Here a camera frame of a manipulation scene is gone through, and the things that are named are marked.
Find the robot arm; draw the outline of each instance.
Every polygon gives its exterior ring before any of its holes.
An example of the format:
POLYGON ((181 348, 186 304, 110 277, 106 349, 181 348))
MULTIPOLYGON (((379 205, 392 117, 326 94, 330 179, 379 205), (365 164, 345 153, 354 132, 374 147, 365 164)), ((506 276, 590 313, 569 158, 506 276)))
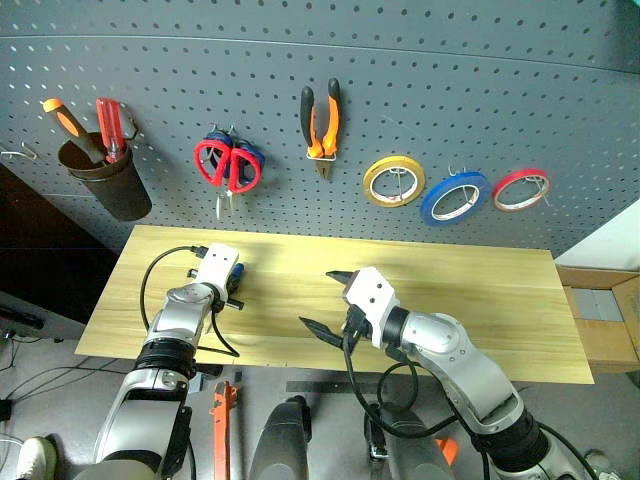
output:
POLYGON ((227 284, 237 260, 236 249, 214 243, 193 283, 167 292, 100 430, 96 465, 77 480, 151 480, 182 467, 191 419, 185 400, 196 348, 209 314, 230 301, 227 284))
MULTIPOLYGON (((586 478, 555 437, 540 429, 500 366, 473 345, 455 318, 401 308, 393 287, 374 267, 327 275, 346 285, 343 298, 350 307, 344 334, 351 338, 345 345, 353 350, 365 336, 388 355, 404 354, 431 372, 500 478, 586 478)), ((344 339, 324 325, 303 321, 321 340, 342 345, 344 339)))

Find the yellow tape roll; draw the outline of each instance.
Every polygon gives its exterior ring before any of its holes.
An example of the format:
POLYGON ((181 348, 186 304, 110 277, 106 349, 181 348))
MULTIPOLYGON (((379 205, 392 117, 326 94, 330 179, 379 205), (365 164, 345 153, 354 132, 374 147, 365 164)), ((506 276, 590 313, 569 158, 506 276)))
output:
POLYGON ((415 200, 425 186, 424 170, 414 159, 402 155, 394 155, 378 160, 371 165, 364 174, 364 193, 376 205, 381 207, 399 207, 415 200), (406 191, 398 195, 383 195, 373 189, 373 182, 383 173, 409 173, 413 177, 413 184, 406 191))

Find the red scissors handle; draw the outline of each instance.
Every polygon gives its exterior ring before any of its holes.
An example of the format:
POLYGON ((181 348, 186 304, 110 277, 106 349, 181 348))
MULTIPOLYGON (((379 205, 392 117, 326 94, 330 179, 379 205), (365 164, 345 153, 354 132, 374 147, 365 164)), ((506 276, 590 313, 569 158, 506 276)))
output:
POLYGON ((220 140, 205 139, 198 143, 193 149, 193 161, 196 164, 196 168, 205 178, 205 180, 215 187, 219 187, 222 185, 222 179, 224 178, 224 169, 226 168, 227 163, 229 163, 230 157, 231 149, 228 145, 224 144, 220 140), (214 152, 220 153, 218 165, 213 172, 213 176, 211 176, 209 172, 204 168, 204 163, 207 161, 207 158, 206 156, 202 156, 203 148, 212 148, 214 152))
MULTIPOLYGON (((218 163, 218 170, 216 171, 216 177, 218 171, 223 172, 224 166, 222 160, 218 163)), ((229 174, 229 190, 233 193, 244 193, 255 187, 260 181, 262 175, 262 167, 260 162, 251 153, 243 150, 242 148, 234 148, 231 151, 231 171, 229 174), (246 184, 240 183, 241 172, 240 169, 244 168, 244 162, 247 162, 253 168, 253 179, 246 184)))

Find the tool holder cup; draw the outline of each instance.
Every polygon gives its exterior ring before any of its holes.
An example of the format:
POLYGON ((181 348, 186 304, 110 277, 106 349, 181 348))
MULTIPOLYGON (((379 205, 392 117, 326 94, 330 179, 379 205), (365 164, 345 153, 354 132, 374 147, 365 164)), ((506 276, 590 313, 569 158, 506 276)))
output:
MULTIPOLYGON (((106 155, 100 133, 92 132, 89 135, 106 155)), ((128 146, 124 157, 117 162, 94 164, 80 148, 68 141, 58 151, 58 159, 115 219, 138 220, 151 211, 151 200, 133 164, 133 154, 128 146)))

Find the pliers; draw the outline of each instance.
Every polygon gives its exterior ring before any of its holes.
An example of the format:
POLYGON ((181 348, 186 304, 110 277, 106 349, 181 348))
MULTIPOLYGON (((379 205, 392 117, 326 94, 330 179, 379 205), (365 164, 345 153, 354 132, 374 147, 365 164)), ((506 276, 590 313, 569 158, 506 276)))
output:
POLYGON ((338 151, 338 132, 340 130, 340 84, 336 78, 329 79, 329 128, 322 139, 316 138, 315 106, 313 90, 302 89, 300 96, 300 125, 307 142, 307 158, 316 160, 316 170, 325 180, 329 178, 331 162, 336 159, 338 151))

